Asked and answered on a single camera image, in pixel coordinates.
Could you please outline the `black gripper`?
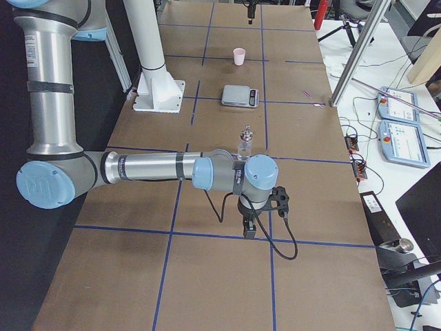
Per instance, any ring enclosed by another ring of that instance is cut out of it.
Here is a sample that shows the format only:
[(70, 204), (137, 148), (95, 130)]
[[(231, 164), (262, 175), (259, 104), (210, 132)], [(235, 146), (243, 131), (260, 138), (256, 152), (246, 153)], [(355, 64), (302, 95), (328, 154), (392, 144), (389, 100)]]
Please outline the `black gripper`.
[(261, 208), (252, 207), (245, 198), (238, 199), (238, 211), (243, 216), (243, 237), (244, 239), (254, 239), (256, 235), (256, 225), (254, 221), (256, 220), (256, 215), (260, 215), (262, 212), (275, 210), (276, 207), (272, 205), (271, 201), (268, 201)]
[(248, 24), (252, 25), (253, 18), (255, 17), (255, 12), (256, 12), (256, 1), (248, 0), (246, 7), (247, 7)]

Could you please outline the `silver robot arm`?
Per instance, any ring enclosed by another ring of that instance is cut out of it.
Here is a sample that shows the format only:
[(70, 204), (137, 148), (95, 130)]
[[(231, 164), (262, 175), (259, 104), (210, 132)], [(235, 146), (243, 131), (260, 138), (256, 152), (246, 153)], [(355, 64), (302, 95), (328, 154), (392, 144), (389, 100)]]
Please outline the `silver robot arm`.
[(12, 1), (24, 33), (33, 142), (18, 170), (21, 196), (42, 209), (69, 204), (90, 190), (120, 181), (191, 181), (195, 188), (238, 197), (244, 237), (262, 227), (260, 213), (285, 216), (278, 166), (266, 155), (235, 159), (225, 150), (118, 154), (91, 152), (76, 141), (72, 40), (103, 41), (104, 1)]

